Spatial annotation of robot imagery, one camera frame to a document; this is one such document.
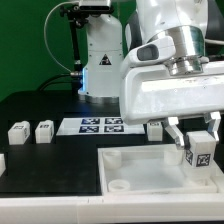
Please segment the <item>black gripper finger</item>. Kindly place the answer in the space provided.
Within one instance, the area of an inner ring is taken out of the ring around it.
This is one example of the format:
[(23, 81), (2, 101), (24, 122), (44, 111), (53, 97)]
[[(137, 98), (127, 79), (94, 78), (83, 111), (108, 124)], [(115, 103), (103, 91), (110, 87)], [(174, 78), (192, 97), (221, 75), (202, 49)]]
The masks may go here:
[(179, 124), (179, 120), (177, 117), (168, 117), (163, 122), (164, 129), (173, 138), (173, 140), (175, 141), (176, 147), (179, 150), (183, 150), (185, 146), (184, 135), (177, 127), (178, 124)]
[(206, 113), (204, 116), (205, 122), (208, 124), (207, 131), (212, 137), (219, 142), (218, 129), (221, 122), (221, 115), (219, 111)]

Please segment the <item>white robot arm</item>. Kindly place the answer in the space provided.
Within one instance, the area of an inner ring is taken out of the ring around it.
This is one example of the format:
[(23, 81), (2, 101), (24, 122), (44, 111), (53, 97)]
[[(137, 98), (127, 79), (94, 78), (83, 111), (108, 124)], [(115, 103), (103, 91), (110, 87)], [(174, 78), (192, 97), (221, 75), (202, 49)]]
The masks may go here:
[(91, 103), (118, 102), (125, 123), (163, 123), (176, 144), (193, 143), (180, 119), (202, 117), (204, 138), (218, 140), (224, 112), (224, 61), (205, 56), (210, 36), (224, 33), (215, 0), (136, 0), (126, 26), (87, 0), (88, 63), (80, 96)]

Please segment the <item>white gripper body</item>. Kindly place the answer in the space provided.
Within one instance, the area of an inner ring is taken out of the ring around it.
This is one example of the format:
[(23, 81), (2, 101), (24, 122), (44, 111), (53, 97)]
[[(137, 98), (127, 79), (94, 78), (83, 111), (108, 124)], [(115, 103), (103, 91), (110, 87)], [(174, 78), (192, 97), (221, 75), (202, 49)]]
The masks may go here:
[(128, 125), (224, 113), (224, 61), (202, 64), (199, 74), (170, 74), (165, 62), (176, 53), (172, 37), (132, 49), (121, 64), (119, 107)]

